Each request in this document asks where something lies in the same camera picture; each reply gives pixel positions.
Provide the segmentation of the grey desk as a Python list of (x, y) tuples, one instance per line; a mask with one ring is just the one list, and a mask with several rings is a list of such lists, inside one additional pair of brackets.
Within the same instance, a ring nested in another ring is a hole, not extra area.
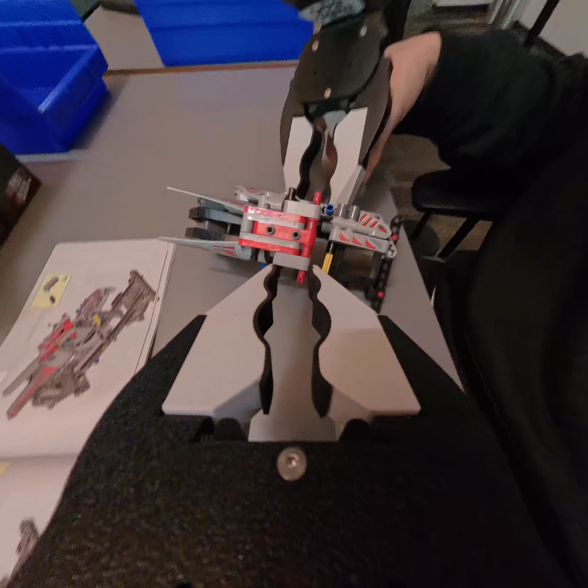
[[(166, 187), (227, 196), (237, 185), (282, 190), (279, 123), (293, 67), (161, 70), (105, 78), (111, 91), (89, 134), (62, 160), (29, 158), (42, 181), (1, 248), (1, 344), (54, 247), (61, 242), (182, 236), (195, 198)], [(403, 232), (383, 313), (461, 388), (456, 367)], [(253, 263), (176, 249), (153, 355), (195, 316), (241, 286)], [(249, 440), (334, 440), (307, 379), (318, 340), (305, 286), (282, 270), (273, 302), (274, 393)]]

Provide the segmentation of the toy building instruction booklet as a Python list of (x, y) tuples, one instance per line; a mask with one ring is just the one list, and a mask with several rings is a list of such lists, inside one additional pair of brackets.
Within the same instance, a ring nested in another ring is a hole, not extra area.
[(60, 243), (1, 345), (1, 587), (47, 528), (74, 463), (146, 363), (176, 246)]

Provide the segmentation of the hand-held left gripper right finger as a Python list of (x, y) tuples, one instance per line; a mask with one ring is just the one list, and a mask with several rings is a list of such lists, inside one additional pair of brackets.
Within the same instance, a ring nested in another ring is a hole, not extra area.
[(380, 316), (314, 265), (309, 275), (312, 401), (320, 417), (374, 420), (417, 415), (420, 403)]

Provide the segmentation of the black chair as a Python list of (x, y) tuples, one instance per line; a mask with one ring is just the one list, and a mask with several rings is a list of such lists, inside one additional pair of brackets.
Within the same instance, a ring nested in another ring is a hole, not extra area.
[(435, 254), (436, 259), (449, 258), (478, 222), (496, 222), (502, 216), (504, 204), (484, 187), (460, 178), (451, 170), (430, 172), (417, 177), (412, 186), (412, 205), (422, 215), (409, 233), (409, 240), (419, 238), (434, 215), (461, 217), (463, 223), (456, 233)]

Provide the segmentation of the black printed cardboard box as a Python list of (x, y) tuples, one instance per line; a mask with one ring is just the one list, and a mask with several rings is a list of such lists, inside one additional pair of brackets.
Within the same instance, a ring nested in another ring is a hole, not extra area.
[(1, 246), (40, 186), (39, 178), (1, 145)]

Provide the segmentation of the blue storage bin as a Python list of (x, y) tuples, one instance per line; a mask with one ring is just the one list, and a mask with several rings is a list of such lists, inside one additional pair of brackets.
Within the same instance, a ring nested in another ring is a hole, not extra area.
[(166, 67), (298, 59), (313, 24), (282, 1), (135, 1)]
[(106, 71), (69, 1), (1, 1), (1, 143), (68, 151), (107, 96)]

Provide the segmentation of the black metal leg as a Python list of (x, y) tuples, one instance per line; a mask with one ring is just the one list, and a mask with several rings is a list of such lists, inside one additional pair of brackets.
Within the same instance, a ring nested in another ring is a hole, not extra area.
[(545, 2), (536, 20), (527, 32), (527, 36), (525, 38), (524, 43), (526, 48), (531, 48), (534, 45), (535, 41), (538, 39), (540, 33), (542, 32), (546, 23), (552, 16), (559, 2), (560, 1), (558, 0)]

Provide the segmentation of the person's black clothed body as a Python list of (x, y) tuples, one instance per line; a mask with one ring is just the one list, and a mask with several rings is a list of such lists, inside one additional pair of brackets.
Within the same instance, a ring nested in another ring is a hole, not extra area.
[(542, 539), (587, 587), (587, 132), (530, 169), (448, 170), (504, 204), (463, 298), (476, 399)]

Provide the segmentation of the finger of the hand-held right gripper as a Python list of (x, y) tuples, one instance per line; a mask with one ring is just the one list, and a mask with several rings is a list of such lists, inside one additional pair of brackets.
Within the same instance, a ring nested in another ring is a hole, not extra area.
[(360, 158), (368, 109), (354, 108), (348, 113), (337, 110), (319, 118), (319, 128), (326, 143), (336, 152), (334, 172), (323, 191), (323, 202), (331, 205), (351, 205), (365, 177)]
[(305, 116), (292, 118), (283, 148), (283, 177), (286, 190), (295, 189), (306, 199), (311, 186), (311, 167), (322, 145), (322, 135)]

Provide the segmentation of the grey red toy brick model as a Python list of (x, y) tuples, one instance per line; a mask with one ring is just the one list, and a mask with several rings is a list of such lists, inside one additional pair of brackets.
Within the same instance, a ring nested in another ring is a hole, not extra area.
[(322, 271), (335, 277), (335, 259), (347, 249), (371, 254), (371, 269), (360, 279), (370, 307), (380, 312), (386, 295), (392, 262), (397, 255), (401, 221), (387, 223), (381, 214), (344, 204), (322, 203), (315, 192), (310, 201), (285, 201), (287, 193), (238, 186), (233, 198), (217, 198), (168, 187), (195, 196), (198, 205), (189, 211), (197, 226), (187, 228), (183, 238), (160, 241), (197, 247), (215, 254), (266, 265), (276, 264), (296, 272), (305, 283), (316, 242), (325, 241)]

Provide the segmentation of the person's right hand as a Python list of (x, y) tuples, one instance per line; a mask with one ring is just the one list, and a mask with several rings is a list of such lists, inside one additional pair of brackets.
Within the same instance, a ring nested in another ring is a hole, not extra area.
[(435, 73), (442, 47), (438, 31), (417, 35), (387, 47), (385, 57), (392, 65), (389, 81), (391, 108), (384, 130), (369, 154), (364, 182), (379, 163), (384, 147), (395, 128), (415, 106)]

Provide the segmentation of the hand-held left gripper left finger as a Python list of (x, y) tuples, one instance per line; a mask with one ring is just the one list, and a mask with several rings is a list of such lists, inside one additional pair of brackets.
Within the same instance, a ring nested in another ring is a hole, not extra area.
[(268, 414), (272, 358), (265, 334), (281, 269), (268, 265), (206, 315), (163, 402), (166, 415), (251, 420)]

